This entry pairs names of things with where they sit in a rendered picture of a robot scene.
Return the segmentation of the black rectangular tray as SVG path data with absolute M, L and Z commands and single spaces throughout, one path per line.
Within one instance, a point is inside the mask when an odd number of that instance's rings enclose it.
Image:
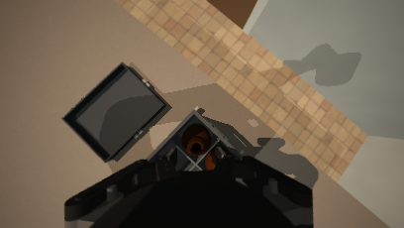
M 121 62 L 70 109 L 62 120 L 107 163 L 165 107 Z

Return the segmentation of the dark grey crate with dividers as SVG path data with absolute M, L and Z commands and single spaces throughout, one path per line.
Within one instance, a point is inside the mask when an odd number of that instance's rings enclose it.
M 189 118 L 190 118 L 190 120 L 189 120 Z M 188 120 L 188 122 L 187 122 L 187 120 Z M 187 123 L 185 124 L 185 122 L 187 122 Z M 194 123 L 200 123 L 200 124 L 204 125 L 210 132 L 211 138 L 212 138 L 212 142 L 211 142 L 211 146 L 210 146 L 209 150 L 205 154 L 200 155 L 200 156 L 193 156 L 193 155 L 188 154 L 183 149 L 182 143 L 181 143 L 181 138 L 182 138 L 183 132 L 191 124 L 194 124 Z M 185 124 L 185 125 L 183 126 L 183 124 Z M 183 126 L 183 127 L 181 128 L 181 126 Z M 179 128 L 181 128 L 181 129 L 179 130 Z M 177 132 L 177 130 L 179 130 L 179 131 Z M 177 132 L 177 133 L 175 134 L 175 132 Z M 175 134 L 175 135 L 173 136 L 173 134 Z M 162 147 L 167 141 L 169 143 L 165 147 Z M 218 133 L 195 109 L 193 109 L 189 113 L 189 115 L 150 153 L 150 155 L 146 158 L 146 160 L 148 160 L 148 164 L 154 163 L 156 158 L 162 157 L 165 153 L 169 152 L 171 149 L 177 148 L 177 164 L 175 166 L 176 171 L 192 171 L 195 167 L 197 167 L 198 169 L 203 171 L 203 170 L 206 170 L 204 157 L 212 150 L 212 148 L 218 142 L 221 142 L 232 153 L 232 155 L 235 156 L 236 160 L 242 159 L 242 155 L 220 133 Z M 162 147 L 162 149 L 160 149 L 161 147 Z M 160 151 L 158 151 L 159 149 L 160 149 Z M 156 153 L 157 151 L 158 151 L 158 153 Z M 156 155 L 155 155 L 155 153 L 156 153 Z

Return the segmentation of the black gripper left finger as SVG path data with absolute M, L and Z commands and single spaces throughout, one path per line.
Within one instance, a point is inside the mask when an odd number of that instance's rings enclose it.
M 89 228 L 115 203 L 149 182 L 180 176 L 176 164 L 177 148 L 154 163 L 138 160 L 75 194 L 64 204 L 64 228 Z

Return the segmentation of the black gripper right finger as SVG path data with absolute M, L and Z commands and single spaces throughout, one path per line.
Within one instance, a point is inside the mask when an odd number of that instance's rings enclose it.
M 314 228 L 311 188 L 250 156 L 236 160 L 216 147 L 215 157 L 216 166 L 208 175 L 229 180 L 242 178 L 248 187 L 277 206 L 296 228 Z

